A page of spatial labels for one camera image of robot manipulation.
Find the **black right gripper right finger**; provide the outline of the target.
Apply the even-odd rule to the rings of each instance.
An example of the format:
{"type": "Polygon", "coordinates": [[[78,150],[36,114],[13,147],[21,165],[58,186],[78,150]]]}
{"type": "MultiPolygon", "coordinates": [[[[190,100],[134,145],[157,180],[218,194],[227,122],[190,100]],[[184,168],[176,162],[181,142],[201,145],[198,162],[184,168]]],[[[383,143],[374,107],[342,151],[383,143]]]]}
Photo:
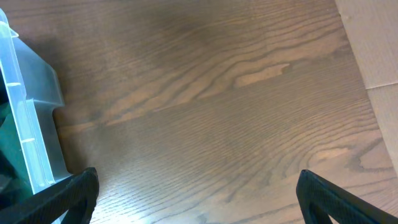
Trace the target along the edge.
{"type": "Polygon", "coordinates": [[[302,170],[296,195],[309,223],[397,223],[397,217],[367,203],[310,170],[302,170]]]}

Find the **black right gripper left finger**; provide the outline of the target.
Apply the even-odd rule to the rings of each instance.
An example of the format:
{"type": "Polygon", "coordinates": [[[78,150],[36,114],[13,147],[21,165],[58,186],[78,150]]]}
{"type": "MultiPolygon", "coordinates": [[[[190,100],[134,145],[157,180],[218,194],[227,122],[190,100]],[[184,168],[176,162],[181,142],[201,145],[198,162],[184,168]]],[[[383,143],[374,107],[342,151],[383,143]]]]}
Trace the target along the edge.
{"type": "Polygon", "coordinates": [[[89,167],[23,203],[1,210],[1,223],[53,223],[62,215],[62,223],[89,223],[99,190],[97,171],[89,167]]]}

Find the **dark green garment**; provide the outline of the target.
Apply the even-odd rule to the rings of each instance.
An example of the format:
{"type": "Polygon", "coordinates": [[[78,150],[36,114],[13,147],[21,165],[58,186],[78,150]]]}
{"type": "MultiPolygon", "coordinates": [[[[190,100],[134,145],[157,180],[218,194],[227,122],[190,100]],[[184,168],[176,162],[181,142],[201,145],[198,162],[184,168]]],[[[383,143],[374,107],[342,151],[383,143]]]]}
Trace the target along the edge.
{"type": "Polygon", "coordinates": [[[9,103],[1,105],[1,208],[32,196],[32,188],[9,103]]]}

